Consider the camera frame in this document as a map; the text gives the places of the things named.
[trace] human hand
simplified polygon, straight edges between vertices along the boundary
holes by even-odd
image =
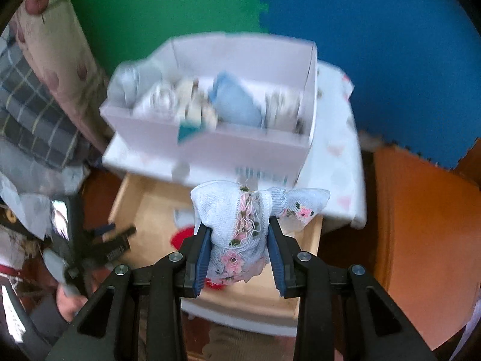
[[[81,295],[67,296],[62,284],[57,287],[57,308],[66,322],[71,323],[81,307],[85,305],[87,298]]]

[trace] dark clothing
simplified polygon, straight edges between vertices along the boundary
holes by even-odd
[[[49,342],[52,346],[62,336],[68,327],[68,324],[61,316],[55,299],[48,295],[30,314],[33,324],[38,332]],[[44,360],[47,355],[39,355],[36,360]]]
[[[81,164],[90,143],[32,72],[11,32],[0,53],[0,136],[53,169]]]

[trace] green foam mat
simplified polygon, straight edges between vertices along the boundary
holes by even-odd
[[[261,32],[259,0],[71,0],[94,56],[111,74],[172,36]]]

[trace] pink flower pattern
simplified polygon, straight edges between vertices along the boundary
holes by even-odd
[[[281,217],[295,216],[299,221],[307,224],[314,216],[314,211],[306,206],[302,206],[299,202],[296,202],[294,209],[286,209],[282,212]]]
[[[220,258],[220,261],[224,265],[227,274],[225,279],[233,279],[233,276],[241,273],[244,260],[242,259],[242,255],[235,252],[235,250],[227,250],[225,255]]]

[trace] plaid fabric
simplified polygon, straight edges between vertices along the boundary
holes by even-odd
[[[0,54],[0,136],[56,169],[81,163],[90,147],[32,72],[12,36]]]

